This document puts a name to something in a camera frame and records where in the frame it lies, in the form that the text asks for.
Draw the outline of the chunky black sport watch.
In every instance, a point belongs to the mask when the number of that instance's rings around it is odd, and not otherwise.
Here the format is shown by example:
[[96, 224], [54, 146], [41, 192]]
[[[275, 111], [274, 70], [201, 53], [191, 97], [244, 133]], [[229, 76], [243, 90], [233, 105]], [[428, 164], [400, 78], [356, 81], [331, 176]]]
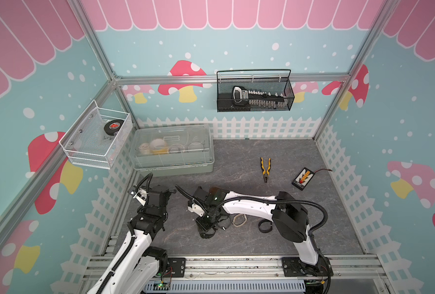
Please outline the chunky black sport watch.
[[200, 222], [199, 220], [196, 220], [196, 224], [197, 224], [199, 235], [203, 239], [212, 238], [217, 231], [216, 226], [213, 224], [203, 223]]

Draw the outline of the black band watch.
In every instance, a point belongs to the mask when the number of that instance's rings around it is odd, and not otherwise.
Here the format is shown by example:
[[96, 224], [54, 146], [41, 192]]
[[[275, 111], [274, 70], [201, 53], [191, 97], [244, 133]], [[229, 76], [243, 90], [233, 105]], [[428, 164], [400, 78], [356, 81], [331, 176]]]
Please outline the black band watch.
[[273, 222], [268, 219], [262, 219], [258, 223], [260, 233], [270, 233], [273, 230]]

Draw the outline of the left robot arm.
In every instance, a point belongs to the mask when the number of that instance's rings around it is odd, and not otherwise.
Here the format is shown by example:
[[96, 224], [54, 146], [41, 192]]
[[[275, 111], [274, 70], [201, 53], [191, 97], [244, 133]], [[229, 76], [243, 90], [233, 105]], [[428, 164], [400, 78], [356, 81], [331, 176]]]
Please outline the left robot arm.
[[119, 251], [89, 294], [142, 294], [152, 278], [172, 272], [167, 251], [151, 243], [165, 230], [168, 201], [176, 191], [151, 187], [152, 178], [149, 173], [128, 190], [140, 207], [126, 224], [128, 232]]

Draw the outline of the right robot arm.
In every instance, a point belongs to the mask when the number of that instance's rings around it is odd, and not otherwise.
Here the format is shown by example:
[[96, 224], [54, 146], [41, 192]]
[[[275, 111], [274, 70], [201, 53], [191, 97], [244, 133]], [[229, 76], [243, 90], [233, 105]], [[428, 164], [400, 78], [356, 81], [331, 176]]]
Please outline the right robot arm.
[[200, 186], [190, 194], [177, 186], [177, 191], [188, 199], [188, 210], [197, 215], [195, 223], [203, 239], [213, 237], [221, 223], [234, 214], [245, 214], [267, 221], [298, 252], [302, 276], [333, 275], [330, 262], [314, 241], [314, 232], [328, 221], [327, 210], [318, 203], [296, 200], [281, 191], [277, 196], [250, 196], [214, 187], [210, 191]]

